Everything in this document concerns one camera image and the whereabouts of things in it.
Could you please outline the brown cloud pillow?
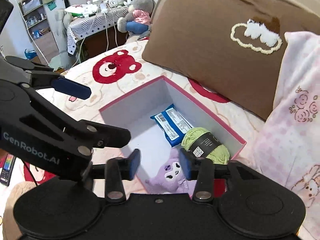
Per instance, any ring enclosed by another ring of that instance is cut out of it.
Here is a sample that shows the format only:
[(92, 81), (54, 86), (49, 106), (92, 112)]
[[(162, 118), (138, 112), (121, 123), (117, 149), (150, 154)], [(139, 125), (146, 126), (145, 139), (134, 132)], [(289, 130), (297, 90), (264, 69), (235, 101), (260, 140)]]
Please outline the brown cloud pillow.
[(143, 60), (181, 73), (266, 120), (286, 44), (267, 46), (244, 35), (248, 20), (285, 32), (319, 33), (319, 17), (277, 0), (166, 0)]

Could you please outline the white shelf cabinet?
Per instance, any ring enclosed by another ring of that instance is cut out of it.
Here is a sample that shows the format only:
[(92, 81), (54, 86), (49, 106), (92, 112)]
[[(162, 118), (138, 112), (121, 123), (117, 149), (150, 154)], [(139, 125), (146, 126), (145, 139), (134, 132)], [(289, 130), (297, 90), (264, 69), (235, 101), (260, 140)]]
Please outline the white shelf cabinet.
[[(86, 4), (88, 0), (67, 0), (70, 5)], [(42, 0), (17, 0), (22, 18), (27, 25), (28, 37), (43, 64), (59, 55), (67, 42), (59, 42), (55, 15), (66, 8), (64, 0), (53, 0), (50, 4)]]

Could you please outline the pink checkered pillow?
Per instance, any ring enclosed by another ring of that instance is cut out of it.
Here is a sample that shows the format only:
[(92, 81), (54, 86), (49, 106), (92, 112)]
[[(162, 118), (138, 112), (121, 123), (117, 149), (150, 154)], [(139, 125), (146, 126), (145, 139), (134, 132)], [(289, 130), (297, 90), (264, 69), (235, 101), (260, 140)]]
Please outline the pink checkered pillow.
[(319, 35), (285, 33), (273, 110), (253, 144), (256, 169), (306, 207), (302, 239), (319, 239)]

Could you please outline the grey plush doll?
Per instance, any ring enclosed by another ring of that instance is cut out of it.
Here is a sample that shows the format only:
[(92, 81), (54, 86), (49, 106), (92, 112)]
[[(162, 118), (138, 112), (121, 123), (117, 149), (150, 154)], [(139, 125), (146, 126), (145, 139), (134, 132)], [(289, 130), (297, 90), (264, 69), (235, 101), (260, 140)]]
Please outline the grey plush doll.
[(118, 19), (117, 28), (121, 33), (146, 36), (151, 32), (151, 16), (154, 0), (132, 0), (129, 12)]

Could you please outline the patterned-cloth side table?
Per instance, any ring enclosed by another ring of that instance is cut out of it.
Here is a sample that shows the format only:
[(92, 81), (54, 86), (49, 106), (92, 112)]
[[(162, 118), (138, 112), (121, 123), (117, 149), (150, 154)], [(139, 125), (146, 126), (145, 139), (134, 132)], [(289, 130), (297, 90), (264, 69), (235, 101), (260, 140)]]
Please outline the patterned-cloth side table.
[(99, 12), (87, 18), (73, 20), (67, 28), (68, 53), (75, 54), (76, 44), (93, 34), (108, 28), (116, 28), (118, 19), (129, 12), (127, 6), (111, 8), (107, 12)]

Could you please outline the blue snack packet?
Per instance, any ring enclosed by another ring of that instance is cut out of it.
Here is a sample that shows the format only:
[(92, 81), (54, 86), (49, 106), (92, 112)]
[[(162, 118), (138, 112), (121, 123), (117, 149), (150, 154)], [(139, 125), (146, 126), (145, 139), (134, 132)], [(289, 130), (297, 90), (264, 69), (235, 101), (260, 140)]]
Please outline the blue snack packet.
[(193, 126), (178, 112), (174, 104), (168, 106), (164, 111), (150, 116), (164, 132), (165, 138), (171, 147), (179, 145), (185, 134)]

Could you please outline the pink cardboard box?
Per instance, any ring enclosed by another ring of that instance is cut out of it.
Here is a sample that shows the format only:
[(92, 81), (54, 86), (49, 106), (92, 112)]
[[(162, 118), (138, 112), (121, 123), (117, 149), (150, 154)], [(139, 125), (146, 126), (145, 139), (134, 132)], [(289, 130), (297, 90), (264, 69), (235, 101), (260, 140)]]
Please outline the pink cardboard box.
[(166, 77), (158, 77), (126, 93), (100, 109), (104, 123), (128, 129), (130, 142), (122, 148), (128, 156), (141, 152), (136, 176), (148, 193), (163, 193), (145, 181), (156, 176), (170, 155), (170, 140), (180, 143), (193, 127), (202, 127), (230, 153), (238, 155), (246, 141), (205, 105)]

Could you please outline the cream bear-print blanket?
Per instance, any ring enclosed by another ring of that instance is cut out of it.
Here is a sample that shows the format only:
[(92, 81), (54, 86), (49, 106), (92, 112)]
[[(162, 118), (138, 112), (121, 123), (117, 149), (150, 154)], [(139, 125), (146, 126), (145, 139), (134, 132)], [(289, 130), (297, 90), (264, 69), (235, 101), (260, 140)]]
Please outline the cream bear-print blanket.
[[(39, 93), (76, 120), (86, 119), (93, 122), (103, 122), (100, 115), (101, 108), (135, 88), (159, 76), (164, 76), (204, 104), (247, 142), (242, 151), (236, 156), (236, 160), (255, 168), (252, 145), (264, 125), (263, 120), (237, 106), (224, 96), (203, 87), (197, 81), (144, 61), (142, 52), (146, 44), (146, 41), (130, 42), (65, 71), (63, 73), (64, 76), (91, 89), (92, 95), (89, 99), (82, 100), (71, 97), (56, 92), (52, 88), (39, 90)], [(93, 66), (99, 60), (123, 50), (128, 51), (129, 55), (141, 67), (138, 70), (131, 69), (129, 73), (126, 73), (114, 83), (96, 82), (92, 75)], [(23, 164), (20, 159), (16, 159), (10, 185), (1, 185), (1, 239), (18, 239), (22, 235), (14, 222), (12, 212), (17, 198), (35, 187), (35, 185), (42, 184), (53, 177), (54, 175), (48, 171), (28, 163)]]

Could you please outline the purple plush toy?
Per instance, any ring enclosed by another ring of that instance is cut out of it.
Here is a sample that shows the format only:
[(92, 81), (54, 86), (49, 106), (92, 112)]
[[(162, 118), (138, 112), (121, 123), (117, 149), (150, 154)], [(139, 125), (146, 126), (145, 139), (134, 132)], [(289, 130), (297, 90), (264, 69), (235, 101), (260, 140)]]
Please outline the purple plush toy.
[(156, 176), (145, 180), (151, 193), (187, 193), (192, 196), (196, 181), (186, 179), (178, 154), (178, 150), (172, 148), (169, 159), (159, 168)]

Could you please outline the green yarn ball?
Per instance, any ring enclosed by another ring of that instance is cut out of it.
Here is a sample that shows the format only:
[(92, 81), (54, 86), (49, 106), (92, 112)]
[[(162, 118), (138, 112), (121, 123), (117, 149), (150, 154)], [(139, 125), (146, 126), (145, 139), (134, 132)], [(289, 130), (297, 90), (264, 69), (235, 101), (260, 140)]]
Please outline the green yarn ball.
[(196, 158), (210, 159), (214, 164), (226, 165), (230, 159), (227, 147), (205, 128), (195, 127), (184, 136), (181, 146)]

